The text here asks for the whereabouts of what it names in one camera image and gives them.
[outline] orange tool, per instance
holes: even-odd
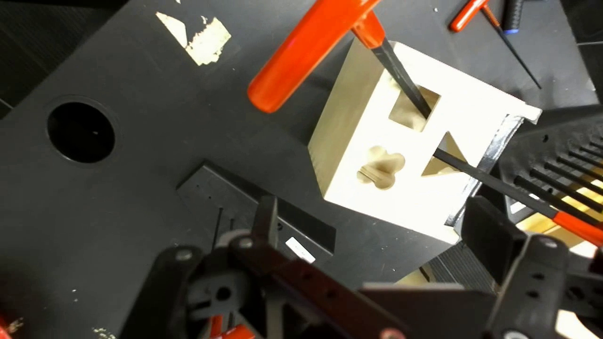
[[[274,113],[320,64],[335,43],[353,30],[397,81],[408,100],[421,111],[429,106],[402,70],[372,8],[378,0],[316,0],[297,26],[250,81],[246,96],[263,113]]]
[[[529,72],[527,64],[521,60],[521,57],[514,51],[514,47],[506,40],[504,32],[500,30],[500,23],[495,19],[491,9],[487,8],[487,0],[467,0],[465,6],[453,15],[453,19],[450,23],[450,30],[451,32],[465,30],[468,26],[468,23],[474,19],[476,11],[484,13],[489,26],[497,32],[497,36],[508,47],[510,55],[519,62],[519,66],[525,70],[525,74],[534,83],[534,87],[542,89],[540,83],[534,79],[534,75]]]

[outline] screw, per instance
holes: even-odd
[[[240,249],[250,249],[252,247],[252,239],[248,239],[248,237],[239,239],[239,247]]]
[[[527,339],[521,332],[504,332],[502,339]]]
[[[404,335],[401,332],[397,332],[395,328],[384,328],[380,332],[378,339],[404,339]]]
[[[180,249],[174,252],[176,262],[188,262],[191,258],[191,252],[188,249]]]

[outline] wooden block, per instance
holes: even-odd
[[[436,145],[476,166],[495,139],[500,149],[510,138],[500,126],[534,122],[540,109],[401,43],[393,49],[433,106],[431,115],[421,119],[353,42],[308,143],[316,181],[331,203],[455,243],[444,222],[474,181],[433,162]]]

